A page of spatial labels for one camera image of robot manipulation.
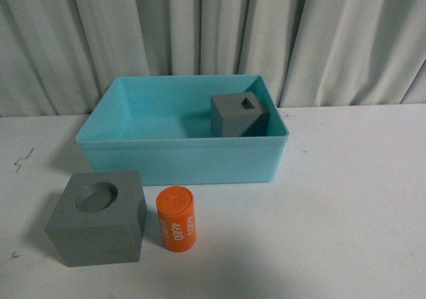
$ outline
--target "light blue plastic bin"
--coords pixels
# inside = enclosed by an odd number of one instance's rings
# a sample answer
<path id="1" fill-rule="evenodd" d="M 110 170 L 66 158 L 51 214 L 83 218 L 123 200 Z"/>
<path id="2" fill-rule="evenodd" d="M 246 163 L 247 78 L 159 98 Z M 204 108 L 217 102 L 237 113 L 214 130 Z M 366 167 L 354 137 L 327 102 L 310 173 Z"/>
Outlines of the light blue plastic bin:
<path id="1" fill-rule="evenodd" d="M 265 137 L 215 138 L 212 95 L 252 91 Z M 139 170 L 144 185 L 267 182 L 289 132 L 259 75 L 117 78 L 76 136 L 98 172 Z"/>

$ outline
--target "gray block with square hole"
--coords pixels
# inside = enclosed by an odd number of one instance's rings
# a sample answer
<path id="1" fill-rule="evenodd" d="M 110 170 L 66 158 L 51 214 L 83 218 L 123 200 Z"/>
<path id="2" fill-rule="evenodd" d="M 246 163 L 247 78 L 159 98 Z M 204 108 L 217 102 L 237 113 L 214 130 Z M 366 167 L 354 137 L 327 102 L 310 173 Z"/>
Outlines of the gray block with square hole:
<path id="1" fill-rule="evenodd" d="M 68 267 L 137 262 L 145 216 L 138 171 L 74 174 L 45 232 Z"/>
<path id="2" fill-rule="evenodd" d="M 211 109 L 215 137 L 266 136 L 270 113 L 251 91 L 212 96 Z"/>

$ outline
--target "white table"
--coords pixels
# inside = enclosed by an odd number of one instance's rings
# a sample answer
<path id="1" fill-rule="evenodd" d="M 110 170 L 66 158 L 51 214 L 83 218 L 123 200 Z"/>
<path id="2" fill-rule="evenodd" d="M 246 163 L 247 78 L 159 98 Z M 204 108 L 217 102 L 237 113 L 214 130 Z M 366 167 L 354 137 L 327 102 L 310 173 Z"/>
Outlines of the white table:
<path id="1" fill-rule="evenodd" d="M 425 298 L 426 105 L 281 112 L 275 181 L 189 186 L 189 251 L 162 247 L 164 187 L 147 186 L 140 262 L 79 268 L 43 229 L 91 171 L 73 140 L 86 116 L 0 118 L 0 297 Z"/>

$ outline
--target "orange can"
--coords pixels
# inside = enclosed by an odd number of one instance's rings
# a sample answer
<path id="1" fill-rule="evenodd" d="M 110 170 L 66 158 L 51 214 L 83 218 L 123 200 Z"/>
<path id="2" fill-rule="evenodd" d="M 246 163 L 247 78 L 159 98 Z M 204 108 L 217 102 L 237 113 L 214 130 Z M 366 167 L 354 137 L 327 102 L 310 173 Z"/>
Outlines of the orange can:
<path id="1" fill-rule="evenodd" d="M 164 245 L 173 252 L 188 250 L 195 243 L 194 196 L 182 186 L 164 189 L 156 199 Z"/>

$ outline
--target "curtain fold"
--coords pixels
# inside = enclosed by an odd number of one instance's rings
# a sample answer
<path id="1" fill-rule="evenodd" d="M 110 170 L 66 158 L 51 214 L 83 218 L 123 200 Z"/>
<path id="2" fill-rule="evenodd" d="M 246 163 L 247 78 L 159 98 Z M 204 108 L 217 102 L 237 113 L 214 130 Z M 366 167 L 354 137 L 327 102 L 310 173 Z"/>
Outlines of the curtain fold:
<path id="1" fill-rule="evenodd" d="M 426 0 L 0 0 L 0 115 L 118 76 L 261 74 L 281 107 L 426 102 Z"/>

